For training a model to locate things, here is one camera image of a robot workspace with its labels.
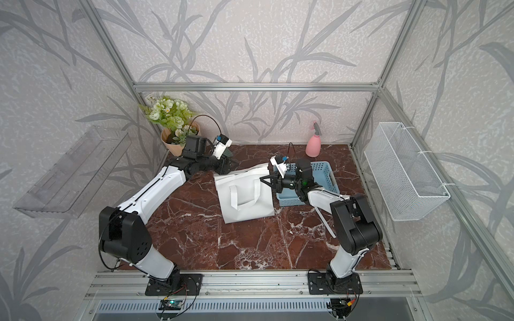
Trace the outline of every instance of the wall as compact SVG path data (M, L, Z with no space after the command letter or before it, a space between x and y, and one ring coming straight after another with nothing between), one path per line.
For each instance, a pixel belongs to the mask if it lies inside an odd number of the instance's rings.
M136 82L370 83L411 0L94 3ZM324 142L350 142L371 95L169 94L214 117L242 143L305 143L314 120ZM208 119L198 120L209 134L217 132Z
M468 202L513 260L514 3L431 2L386 83ZM420 221L393 222L363 151L356 150L402 267L412 268L435 320L512 320L514 307L447 204Z
M3 1L0 56L0 319L70 320L104 269L98 212L144 186L163 149L78 3ZM84 213L33 219L14 210L93 124L127 130L132 144Z

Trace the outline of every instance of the blue plastic basket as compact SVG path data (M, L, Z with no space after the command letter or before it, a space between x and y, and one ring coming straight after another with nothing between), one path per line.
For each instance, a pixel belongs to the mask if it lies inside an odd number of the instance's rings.
M314 182L323 186L328 191L339 194L336 178L334 177L334 172L332 172L332 167L330 167L329 162L310 162L310 165L313 167ZM289 170L286 171L286 173L294 174L296 164L292 163L291 166L288 164L287 168L289 168ZM295 190L289 190L287 188L284 188L281 193L277 193L277 199L279 200L280 206L305 205L304 202L298 199Z

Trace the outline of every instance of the marble tabletop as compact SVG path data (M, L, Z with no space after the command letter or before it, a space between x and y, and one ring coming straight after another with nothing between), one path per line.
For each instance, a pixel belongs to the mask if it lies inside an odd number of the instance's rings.
M295 146L306 157L305 145ZM230 147L239 168L269 161L287 145ZM312 161L328 161L341 194L364 193L347 145L323 145ZM339 242L309 205L280 207L275 216L225 224L212 173L197 173L155 211L146 225L155 248L185 270L325 269ZM332 216L324 213L333 227ZM358 269L390 269L383 243L368 252Z

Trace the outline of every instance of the enclosure panel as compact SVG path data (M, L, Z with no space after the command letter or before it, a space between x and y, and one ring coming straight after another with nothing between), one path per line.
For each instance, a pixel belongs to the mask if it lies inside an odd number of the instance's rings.
M212 116L234 143L301 143L312 137L313 122L324 144L348 144L366 110L370 92L155 92L189 104L197 114ZM199 117L203 136L219 134L216 124Z
M136 82L375 82L411 0L94 0Z
M99 211L144 186L164 156L88 21L77 20L78 6L0 4L2 320L73 319L100 268ZM14 210L91 125L127 130L132 143L80 218L33 219Z
M465 4L423 10L387 88L514 262L514 3Z
M379 122L394 121L381 101L355 146L371 197L404 269L412 269L434 320L511 320L514 307L451 207L419 221L394 222L364 156Z

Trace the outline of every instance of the white tote bag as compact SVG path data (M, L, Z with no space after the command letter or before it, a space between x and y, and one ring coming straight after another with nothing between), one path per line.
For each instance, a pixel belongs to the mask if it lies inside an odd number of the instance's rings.
M275 215L271 188L260 181L266 175L269 175L267 163L228 175L214 174L225 223Z

